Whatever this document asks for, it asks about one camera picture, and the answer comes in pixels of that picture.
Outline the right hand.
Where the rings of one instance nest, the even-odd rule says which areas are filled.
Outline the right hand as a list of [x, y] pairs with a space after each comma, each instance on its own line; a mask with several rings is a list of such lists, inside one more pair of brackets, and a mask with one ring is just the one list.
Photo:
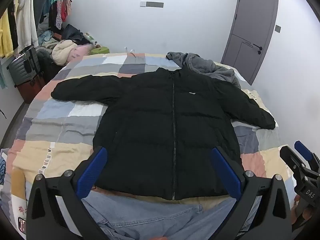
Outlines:
[[291, 224], [293, 231], [304, 226], [315, 211], [315, 208], [305, 201], [300, 195], [296, 195], [294, 201], [294, 206], [291, 209]]

